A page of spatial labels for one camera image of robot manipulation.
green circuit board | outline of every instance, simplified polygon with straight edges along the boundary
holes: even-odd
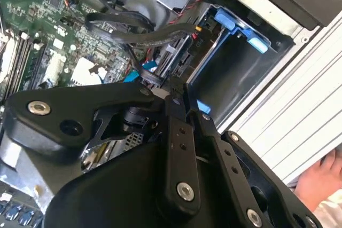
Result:
[[[86,58],[105,70],[102,83],[124,78],[129,59],[118,45],[87,31],[82,21],[87,13],[95,12],[87,4],[77,0],[72,6],[73,12],[65,0],[0,0],[0,5],[7,29],[13,30],[15,35],[24,32],[41,47],[39,50],[31,47],[19,90],[36,89],[46,83],[44,80],[49,80],[48,87],[83,85],[72,80],[80,58]],[[101,27],[107,31],[114,29],[109,23],[103,23]],[[136,53],[138,59],[145,55],[142,50]],[[57,67],[49,68],[55,56],[62,63],[56,65],[54,61],[53,65]],[[48,78],[46,72],[52,71],[58,76],[52,74],[53,78]],[[0,91],[4,90],[5,83],[6,80],[0,84]]]

blue plastic latch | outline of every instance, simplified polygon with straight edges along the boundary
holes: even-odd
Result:
[[[155,61],[150,61],[147,62],[143,65],[144,69],[150,70],[154,67],[157,67],[158,65],[156,64]],[[132,82],[134,81],[137,77],[139,77],[139,74],[136,70],[132,71],[128,76],[125,78],[124,82]]]
[[[215,15],[215,20],[224,25],[227,29],[233,30],[236,26],[236,19],[227,14],[224,9],[219,9]]]
[[[260,53],[266,53],[268,50],[268,45],[265,40],[259,37],[254,31],[251,29],[244,29],[242,33],[246,35],[247,42],[250,43],[255,49],[257,49]]]
[[[202,103],[200,100],[197,100],[198,108],[200,111],[203,111],[206,114],[209,114],[212,110],[208,105]]]

ram slot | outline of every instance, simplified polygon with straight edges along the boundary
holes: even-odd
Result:
[[[8,76],[8,81],[5,89],[3,100],[8,99],[9,96],[18,92],[22,75],[25,70],[25,65],[28,60],[29,53],[32,49],[32,42],[30,39],[18,39],[18,45],[12,58],[11,71]]]
[[[37,79],[37,75],[38,75],[38,71],[39,71],[39,68],[40,68],[40,64],[41,64],[41,62],[43,60],[45,52],[46,52],[46,47],[43,49],[42,53],[39,55],[39,58],[35,61],[34,69],[33,69],[32,76],[30,78],[30,83],[28,85],[27,90],[34,89],[34,85],[35,85],[35,82],[36,82],[36,79]]]

screw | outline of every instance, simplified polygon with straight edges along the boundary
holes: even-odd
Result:
[[[177,99],[173,99],[173,102],[176,104],[176,105],[180,105],[180,101],[178,101]]]
[[[187,183],[179,183],[177,185],[177,193],[185,201],[192,201],[195,198],[193,189]]]
[[[27,108],[31,113],[39,116],[45,116],[51,112],[51,107],[43,101],[32,101]]]
[[[230,135],[231,139],[233,139],[234,141],[239,141],[239,138],[237,137],[237,135],[234,135],[233,133]]]
[[[247,210],[247,216],[255,227],[261,227],[262,226],[262,221],[261,221],[260,216],[253,209]]]
[[[146,96],[150,95],[150,92],[145,88],[140,89],[140,93],[142,93],[143,95],[146,95]]]
[[[151,128],[155,129],[157,126],[158,126],[158,122],[155,121],[155,122],[152,123]]]
[[[310,217],[306,216],[306,220],[308,220],[308,222],[312,228],[317,228],[317,225],[315,224],[315,222]]]
[[[202,117],[203,117],[205,120],[210,120],[210,117],[209,117],[207,114],[205,114],[205,113],[203,113]]]
[[[186,145],[185,144],[180,144],[180,148],[184,151],[186,151]]]

motherboard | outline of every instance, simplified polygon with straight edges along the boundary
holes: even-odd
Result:
[[[39,228],[43,214],[34,199],[0,182],[0,227]]]
[[[21,90],[122,80],[130,64],[119,46],[87,31],[92,7],[80,0],[0,0],[0,98]],[[106,31],[113,24],[98,25]],[[138,59],[144,50],[136,50]]]

